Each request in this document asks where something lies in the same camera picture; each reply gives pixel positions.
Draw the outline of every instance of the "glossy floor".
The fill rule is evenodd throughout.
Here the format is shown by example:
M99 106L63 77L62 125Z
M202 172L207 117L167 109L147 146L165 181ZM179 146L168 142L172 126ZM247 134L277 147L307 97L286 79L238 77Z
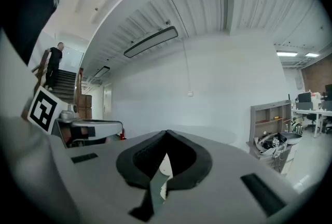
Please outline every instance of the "glossy floor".
M303 130L296 155L286 176L299 193L323 178L332 159L332 133L313 137L311 129Z

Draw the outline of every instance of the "fluorescent light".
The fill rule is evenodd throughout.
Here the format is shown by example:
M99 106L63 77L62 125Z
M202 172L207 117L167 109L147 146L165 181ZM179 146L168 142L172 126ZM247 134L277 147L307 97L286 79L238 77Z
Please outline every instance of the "fluorescent light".
M278 56L297 56L297 52L277 51L276 53Z
M123 53L124 56L132 58L135 55L155 46L164 41L176 38L178 36L177 30L174 26L168 27L162 31L155 33L147 37L146 39L140 41L138 44L135 44L133 47L129 48Z
M315 54L315 53L310 53L310 52L308 52L307 54L306 54L306 56L308 56L308 57L317 57L317 56L320 56L319 54Z
M108 67L108 66L104 66L102 69L100 69L100 70L94 75L94 77L101 77L101 76L104 75L108 70L109 70L109 67Z

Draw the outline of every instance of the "brown wall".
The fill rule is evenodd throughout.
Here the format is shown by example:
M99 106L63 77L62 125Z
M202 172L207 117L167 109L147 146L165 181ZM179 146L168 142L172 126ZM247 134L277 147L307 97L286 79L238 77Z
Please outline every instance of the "brown wall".
M325 92L325 85L332 84L332 54L302 69L306 91Z

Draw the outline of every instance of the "ceiling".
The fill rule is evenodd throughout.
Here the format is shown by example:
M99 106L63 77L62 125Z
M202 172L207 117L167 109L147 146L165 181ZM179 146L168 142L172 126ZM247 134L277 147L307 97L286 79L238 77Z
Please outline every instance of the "ceiling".
M306 59L306 53L322 57L332 51L332 26L319 0L77 0L74 6L77 18L88 24L72 33L91 40L82 62L85 76L93 76L106 65L108 77L126 63L172 44L176 39L132 59L123 55L136 42L170 24L180 38L264 29L276 50L298 52L296 57L282 57L283 67L301 68L316 60Z

